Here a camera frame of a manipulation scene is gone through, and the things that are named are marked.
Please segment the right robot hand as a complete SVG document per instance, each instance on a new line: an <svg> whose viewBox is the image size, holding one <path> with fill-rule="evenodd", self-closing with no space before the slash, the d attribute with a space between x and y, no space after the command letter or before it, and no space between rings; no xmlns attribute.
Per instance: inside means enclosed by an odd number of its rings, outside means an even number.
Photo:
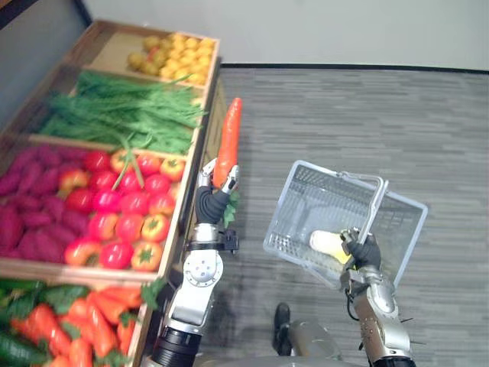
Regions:
<svg viewBox="0 0 489 367"><path fill-rule="evenodd" d="M355 227L343 230L340 233L342 248L346 255L353 258L357 269L373 267L381 269L381 251L373 234L368 233L363 243L358 241L359 230Z"/></svg>

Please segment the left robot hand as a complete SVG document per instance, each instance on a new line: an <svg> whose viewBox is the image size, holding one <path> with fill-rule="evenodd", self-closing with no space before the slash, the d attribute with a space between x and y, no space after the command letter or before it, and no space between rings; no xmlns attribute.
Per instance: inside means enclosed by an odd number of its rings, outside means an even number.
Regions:
<svg viewBox="0 0 489 367"><path fill-rule="evenodd" d="M235 221L239 204L239 166L234 165L218 186L212 183L217 172L214 158L198 174L195 212L198 223L219 224L225 229Z"/></svg>

